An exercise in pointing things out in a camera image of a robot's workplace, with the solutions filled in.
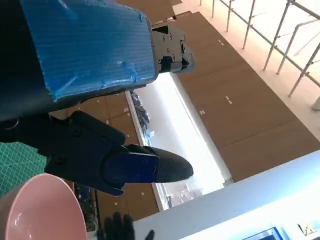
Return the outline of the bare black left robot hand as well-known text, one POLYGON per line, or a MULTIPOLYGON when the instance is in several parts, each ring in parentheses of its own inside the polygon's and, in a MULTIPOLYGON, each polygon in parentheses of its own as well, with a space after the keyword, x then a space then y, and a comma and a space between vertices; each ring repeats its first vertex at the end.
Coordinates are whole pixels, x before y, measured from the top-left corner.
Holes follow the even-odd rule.
POLYGON ((141 11, 109 0, 3 0, 0 3, 0 140, 48 158, 45 172, 120 196, 127 183, 193 176, 172 152, 126 145, 125 135, 77 110, 95 97, 143 88, 162 73, 191 72, 184 33, 152 27, 141 11))

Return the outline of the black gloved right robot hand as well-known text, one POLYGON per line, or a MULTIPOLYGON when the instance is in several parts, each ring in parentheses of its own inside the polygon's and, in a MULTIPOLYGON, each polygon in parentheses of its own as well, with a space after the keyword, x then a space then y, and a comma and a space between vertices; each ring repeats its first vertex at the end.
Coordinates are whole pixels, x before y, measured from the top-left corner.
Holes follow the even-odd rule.
POLYGON ((106 217, 103 225, 104 229, 97 231, 98 240, 135 240, 134 221, 128 214, 124 216, 120 212, 115 212, 113 217, 106 217))

